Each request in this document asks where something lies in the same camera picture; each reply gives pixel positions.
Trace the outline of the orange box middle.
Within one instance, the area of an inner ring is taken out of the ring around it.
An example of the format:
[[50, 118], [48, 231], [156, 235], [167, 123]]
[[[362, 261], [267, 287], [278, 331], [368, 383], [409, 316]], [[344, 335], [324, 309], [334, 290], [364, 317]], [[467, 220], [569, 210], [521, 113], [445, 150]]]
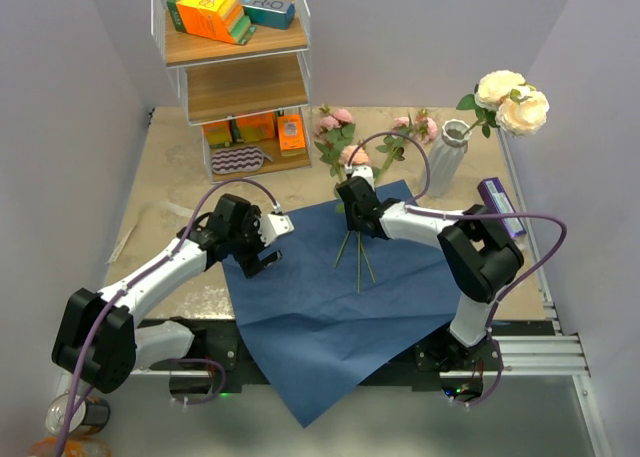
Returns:
[[274, 139], [276, 116], [274, 112], [256, 114], [235, 119], [241, 140], [245, 143]]

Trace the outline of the blue wrapping paper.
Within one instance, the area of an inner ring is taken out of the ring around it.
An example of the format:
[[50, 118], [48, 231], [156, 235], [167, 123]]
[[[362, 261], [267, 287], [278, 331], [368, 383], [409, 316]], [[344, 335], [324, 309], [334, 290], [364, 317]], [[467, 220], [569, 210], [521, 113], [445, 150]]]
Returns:
[[249, 353], [307, 427], [360, 382], [453, 318], [460, 291], [441, 251], [408, 241], [357, 241], [336, 201], [290, 211], [280, 261], [255, 277], [223, 262]]

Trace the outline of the cream white rose stem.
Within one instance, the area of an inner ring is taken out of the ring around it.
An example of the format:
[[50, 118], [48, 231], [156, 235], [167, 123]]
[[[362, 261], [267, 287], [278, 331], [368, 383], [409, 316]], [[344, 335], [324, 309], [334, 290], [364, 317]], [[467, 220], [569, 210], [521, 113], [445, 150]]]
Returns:
[[535, 134], [547, 121], [550, 104], [546, 95], [518, 72], [496, 70], [483, 76], [474, 90], [463, 96], [457, 110], [473, 110], [476, 120], [462, 133], [467, 137], [480, 127], [485, 138], [492, 129], [515, 136]]

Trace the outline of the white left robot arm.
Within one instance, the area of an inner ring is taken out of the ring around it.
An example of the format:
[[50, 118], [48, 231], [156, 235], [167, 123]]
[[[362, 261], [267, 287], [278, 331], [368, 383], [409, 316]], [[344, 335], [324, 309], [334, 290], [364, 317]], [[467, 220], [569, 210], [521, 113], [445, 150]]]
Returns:
[[281, 259], [280, 251], [265, 251], [293, 229], [280, 210], [262, 213], [241, 197], [221, 196], [213, 211], [197, 216], [141, 268], [98, 291], [72, 294], [53, 344], [53, 363], [102, 393], [158, 362], [200, 367], [207, 345], [197, 328], [180, 318], [149, 327], [143, 320], [183, 284], [227, 258], [246, 278], [254, 277]]

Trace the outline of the orange sponge pack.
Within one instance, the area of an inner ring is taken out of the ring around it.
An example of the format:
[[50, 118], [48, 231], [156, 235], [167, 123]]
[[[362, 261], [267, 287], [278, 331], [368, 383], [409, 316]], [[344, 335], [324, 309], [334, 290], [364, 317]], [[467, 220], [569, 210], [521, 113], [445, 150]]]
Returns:
[[234, 45], [245, 45], [255, 28], [240, 0], [167, 0], [178, 32]]

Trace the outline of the white ribbed vase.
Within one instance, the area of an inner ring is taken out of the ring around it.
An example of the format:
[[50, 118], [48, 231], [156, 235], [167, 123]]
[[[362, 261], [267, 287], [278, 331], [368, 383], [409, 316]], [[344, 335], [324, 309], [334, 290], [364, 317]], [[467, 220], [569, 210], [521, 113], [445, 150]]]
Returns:
[[451, 119], [446, 121], [440, 136], [432, 144], [429, 159], [429, 197], [444, 195], [462, 162], [469, 145], [470, 126], [464, 121]]

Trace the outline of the beige ribbon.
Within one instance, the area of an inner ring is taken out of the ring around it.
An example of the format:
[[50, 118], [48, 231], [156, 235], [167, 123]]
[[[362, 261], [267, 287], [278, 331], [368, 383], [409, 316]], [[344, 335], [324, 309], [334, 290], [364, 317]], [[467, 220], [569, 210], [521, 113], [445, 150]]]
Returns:
[[142, 204], [132, 224], [117, 241], [106, 264], [119, 265], [120, 261], [140, 261], [154, 249], [154, 241], [165, 237], [168, 225], [185, 221], [192, 216], [193, 209], [170, 201], [150, 201]]

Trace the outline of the teal box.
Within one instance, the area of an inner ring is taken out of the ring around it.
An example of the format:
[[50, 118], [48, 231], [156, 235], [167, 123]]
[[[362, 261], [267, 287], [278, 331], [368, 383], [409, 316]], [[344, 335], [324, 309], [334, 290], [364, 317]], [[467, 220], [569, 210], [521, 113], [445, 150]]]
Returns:
[[295, 16], [292, 0], [239, 0], [253, 24], [287, 30]]

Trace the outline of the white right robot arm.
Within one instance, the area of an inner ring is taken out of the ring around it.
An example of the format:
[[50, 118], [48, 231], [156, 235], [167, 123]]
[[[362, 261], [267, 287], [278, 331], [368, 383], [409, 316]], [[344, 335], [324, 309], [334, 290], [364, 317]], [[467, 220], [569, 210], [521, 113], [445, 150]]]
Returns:
[[448, 363], [469, 369], [481, 357], [489, 314], [499, 291], [514, 282], [524, 256], [489, 209], [474, 205], [441, 214], [388, 198], [381, 201], [371, 183], [357, 175], [336, 186], [347, 229], [372, 238], [404, 240], [440, 250], [461, 291], [445, 346]]

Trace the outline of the tin can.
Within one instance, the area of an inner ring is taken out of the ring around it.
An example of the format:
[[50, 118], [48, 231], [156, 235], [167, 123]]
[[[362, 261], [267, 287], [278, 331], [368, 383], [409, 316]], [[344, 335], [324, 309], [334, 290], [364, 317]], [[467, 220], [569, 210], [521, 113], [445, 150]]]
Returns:
[[[68, 397], [68, 394], [57, 397], [48, 408], [45, 428], [52, 435], [62, 430]], [[74, 436], [96, 434], [106, 427], [110, 416], [111, 408], [105, 399], [89, 396], [71, 418], [69, 433]]]

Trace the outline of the peach rose stem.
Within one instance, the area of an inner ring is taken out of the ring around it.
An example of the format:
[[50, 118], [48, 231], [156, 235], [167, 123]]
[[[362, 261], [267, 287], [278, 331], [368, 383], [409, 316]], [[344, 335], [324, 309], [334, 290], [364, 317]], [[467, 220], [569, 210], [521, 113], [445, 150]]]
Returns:
[[336, 172], [339, 176], [339, 184], [336, 186], [337, 195], [341, 200], [343, 213], [346, 218], [347, 231], [340, 250], [336, 256], [334, 266], [337, 267], [345, 252], [346, 244], [353, 232], [359, 231], [356, 210], [355, 195], [355, 171], [356, 168], [370, 167], [371, 158], [362, 145], [347, 145], [341, 152], [336, 164]]

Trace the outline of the striped purple white sponge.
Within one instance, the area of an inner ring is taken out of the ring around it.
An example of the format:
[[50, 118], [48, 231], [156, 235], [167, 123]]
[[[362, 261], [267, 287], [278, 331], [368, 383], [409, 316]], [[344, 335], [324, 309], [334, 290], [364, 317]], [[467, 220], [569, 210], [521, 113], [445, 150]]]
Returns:
[[211, 156], [211, 170], [215, 175], [229, 175], [236, 172], [247, 173], [261, 169], [273, 157], [257, 145], [222, 149]]

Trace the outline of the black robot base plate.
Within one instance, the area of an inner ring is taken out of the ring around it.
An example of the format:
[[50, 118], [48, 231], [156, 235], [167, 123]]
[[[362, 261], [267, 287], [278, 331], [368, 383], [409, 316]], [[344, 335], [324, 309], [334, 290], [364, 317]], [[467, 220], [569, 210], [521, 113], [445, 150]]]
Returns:
[[[361, 386], [409, 387], [414, 391], [443, 391], [458, 401], [472, 401], [485, 389], [483, 379], [490, 371], [501, 371], [504, 364], [495, 344], [487, 340], [470, 351], [446, 358], [437, 349], [440, 327], [431, 335], [401, 351], [381, 368], [362, 380]], [[270, 384], [251, 356], [233, 320], [201, 320], [195, 323], [195, 340], [186, 357], [209, 358], [226, 371], [223, 390], [239, 393], [250, 385]], [[211, 364], [175, 363], [170, 360], [153, 364], [154, 372], [167, 371], [170, 392], [205, 394], [220, 382], [220, 372]]]

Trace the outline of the pink double rose stem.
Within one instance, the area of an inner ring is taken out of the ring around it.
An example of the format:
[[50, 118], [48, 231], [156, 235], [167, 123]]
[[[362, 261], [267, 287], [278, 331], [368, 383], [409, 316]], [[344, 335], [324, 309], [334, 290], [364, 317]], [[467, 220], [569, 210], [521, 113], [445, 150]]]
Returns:
[[[360, 148], [356, 151], [357, 144], [354, 143], [355, 122], [351, 113], [346, 109], [331, 110], [327, 105], [319, 108], [319, 120], [315, 124], [315, 147], [320, 151], [320, 160], [329, 166], [332, 177], [336, 177], [339, 183], [347, 179], [346, 165], [350, 161], [353, 166], [370, 165], [371, 160], [364, 150]], [[353, 231], [347, 230], [338, 251], [334, 267], [337, 268]], [[362, 264], [366, 264], [369, 275], [373, 283], [376, 283], [373, 267], [364, 249], [361, 234], [356, 235], [356, 258], [357, 258], [357, 291], [360, 292], [362, 280]]]

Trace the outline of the pink bud rose stem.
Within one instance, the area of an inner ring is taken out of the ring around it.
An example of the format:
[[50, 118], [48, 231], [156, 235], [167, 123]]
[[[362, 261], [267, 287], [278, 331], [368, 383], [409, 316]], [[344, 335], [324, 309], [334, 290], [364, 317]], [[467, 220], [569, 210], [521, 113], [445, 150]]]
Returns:
[[[392, 132], [410, 136], [423, 144], [433, 141], [438, 134], [438, 126], [434, 119], [429, 115], [426, 108], [419, 109], [414, 117], [408, 114], [406, 117], [399, 117], [394, 120], [391, 127]], [[408, 140], [399, 136], [387, 134], [383, 138], [383, 143], [376, 149], [385, 155], [385, 160], [381, 167], [372, 167], [374, 181], [377, 182], [381, 176], [391, 167], [394, 162], [400, 162], [405, 159], [404, 152]], [[373, 267], [367, 256], [363, 236], [357, 234], [357, 257], [358, 257], [358, 280], [357, 290], [361, 290], [362, 267], [366, 265], [369, 275], [373, 283], [376, 283]]]

